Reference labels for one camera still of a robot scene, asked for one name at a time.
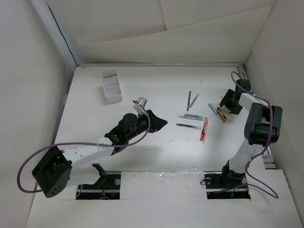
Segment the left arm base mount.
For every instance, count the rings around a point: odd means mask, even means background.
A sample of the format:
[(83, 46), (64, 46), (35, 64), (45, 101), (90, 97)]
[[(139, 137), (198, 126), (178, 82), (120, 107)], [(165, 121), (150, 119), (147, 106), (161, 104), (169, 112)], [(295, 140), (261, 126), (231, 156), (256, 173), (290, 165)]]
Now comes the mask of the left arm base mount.
[(121, 171), (105, 171), (98, 164), (92, 164), (98, 178), (93, 178), (93, 184), (81, 184), (77, 187), (76, 200), (119, 200), (121, 186)]

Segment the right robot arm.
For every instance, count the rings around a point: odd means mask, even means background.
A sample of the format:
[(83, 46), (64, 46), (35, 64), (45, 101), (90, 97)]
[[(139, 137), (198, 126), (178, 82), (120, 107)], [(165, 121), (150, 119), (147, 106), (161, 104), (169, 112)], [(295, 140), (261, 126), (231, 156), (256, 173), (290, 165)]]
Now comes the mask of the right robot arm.
[(244, 141), (239, 150), (223, 167), (219, 181), (231, 187), (246, 172), (246, 165), (254, 156), (276, 143), (281, 128), (283, 109), (268, 103), (250, 92), (249, 80), (238, 79), (235, 90), (229, 89), (219, 106), (226, 107), (231, 114), (238, 115), (242, 109), (249, 111), (244, 128)]

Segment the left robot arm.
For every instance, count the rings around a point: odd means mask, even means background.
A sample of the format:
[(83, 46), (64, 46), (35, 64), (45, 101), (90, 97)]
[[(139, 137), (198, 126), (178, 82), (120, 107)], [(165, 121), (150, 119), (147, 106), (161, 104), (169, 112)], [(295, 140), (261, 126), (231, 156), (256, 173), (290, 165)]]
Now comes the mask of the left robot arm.
[(125, 114), (118, 125), (91, 145), (67, 150), (54, 146), (45, 153), (32, 171), (46, 198), (58, 195), (65, 187), (81, 184), (101, 188), (106, 172), (95, 160), (115, 155), (130, 145), (130, 140), (142, 133), (155, 133), (168, 122), (151, 110), (147, 114)]

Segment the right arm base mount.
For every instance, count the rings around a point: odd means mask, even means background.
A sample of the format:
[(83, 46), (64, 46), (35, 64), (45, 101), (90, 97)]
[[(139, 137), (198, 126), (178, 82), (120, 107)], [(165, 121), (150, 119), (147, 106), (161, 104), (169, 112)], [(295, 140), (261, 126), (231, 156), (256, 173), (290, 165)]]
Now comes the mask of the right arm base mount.
[(251, 199), (245, 173), (230, 170), (227, 162), (221, 171), (206, 171), (200, 185), (205, 186), (207, 199)]

